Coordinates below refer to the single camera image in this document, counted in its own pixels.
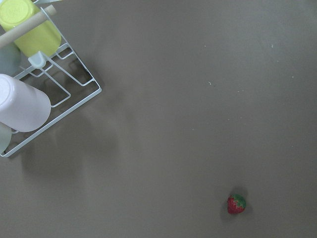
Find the pink cup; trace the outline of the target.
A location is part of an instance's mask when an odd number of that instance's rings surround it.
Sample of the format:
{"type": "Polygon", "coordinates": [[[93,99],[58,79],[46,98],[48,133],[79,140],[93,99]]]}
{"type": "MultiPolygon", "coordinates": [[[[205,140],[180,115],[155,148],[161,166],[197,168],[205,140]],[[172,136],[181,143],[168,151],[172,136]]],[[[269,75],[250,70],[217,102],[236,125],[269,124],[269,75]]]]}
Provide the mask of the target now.
{"type": "Polygon", "coordinates": [[[0,75],[0,121],[20,132],[40,128],[49,118],[51,102],[41,90],[9,75],[0,75]]]}

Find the yellow-green cup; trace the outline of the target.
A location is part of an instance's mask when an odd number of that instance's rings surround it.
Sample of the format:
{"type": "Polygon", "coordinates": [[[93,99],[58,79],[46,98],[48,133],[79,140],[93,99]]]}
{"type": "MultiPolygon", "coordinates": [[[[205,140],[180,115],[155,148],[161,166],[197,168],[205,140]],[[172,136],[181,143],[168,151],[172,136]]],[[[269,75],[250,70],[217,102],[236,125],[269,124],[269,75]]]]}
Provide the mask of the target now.
{"type": "MultiPolygon", "coordinates": [[[[31,0],[3,0],[0,3],[0,25],[5,32],[8,32],[40,11],[31,0]]],[[[51,56],[61,44],[61,35],[47,20],[14,42],[27,57],[38,51],[51,56]]]]}

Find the pale green cup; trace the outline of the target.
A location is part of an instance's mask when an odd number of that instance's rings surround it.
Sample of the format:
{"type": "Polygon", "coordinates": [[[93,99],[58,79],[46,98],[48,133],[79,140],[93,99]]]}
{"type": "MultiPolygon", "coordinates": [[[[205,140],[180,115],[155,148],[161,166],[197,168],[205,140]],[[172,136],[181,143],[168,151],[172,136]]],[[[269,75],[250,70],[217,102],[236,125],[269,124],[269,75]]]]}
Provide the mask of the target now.
{"type": "Polygon", "coordinates": [[[11,128],[0,123],[0,152],[4,152],[9,146],[12,137],[11,128]]]}

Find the grey-blue cup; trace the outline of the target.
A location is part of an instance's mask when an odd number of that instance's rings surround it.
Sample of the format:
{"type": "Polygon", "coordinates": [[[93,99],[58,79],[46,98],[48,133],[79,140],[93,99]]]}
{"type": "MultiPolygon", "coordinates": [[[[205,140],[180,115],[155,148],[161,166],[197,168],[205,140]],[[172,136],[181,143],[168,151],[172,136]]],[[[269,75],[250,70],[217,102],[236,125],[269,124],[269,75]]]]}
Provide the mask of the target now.
{"type": "Polygon", "coordinates": [[[21,63],[20,49],[14,44],[10,43],[0,49],[0,72],[9,76],[19,70],[21,63]]]}

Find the red strawberry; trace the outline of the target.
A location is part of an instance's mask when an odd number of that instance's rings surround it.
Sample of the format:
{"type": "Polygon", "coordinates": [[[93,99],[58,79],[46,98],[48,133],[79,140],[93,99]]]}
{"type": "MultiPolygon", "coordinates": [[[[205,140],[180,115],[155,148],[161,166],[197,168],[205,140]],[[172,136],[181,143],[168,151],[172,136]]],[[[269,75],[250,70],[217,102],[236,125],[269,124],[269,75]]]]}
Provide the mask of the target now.
{"type": "Polygon", "coordinates": [[[231,194],[227,199],[227,212],[229,214],[240,214],[246,209],[246,199],[239,194],[231,194]]]}

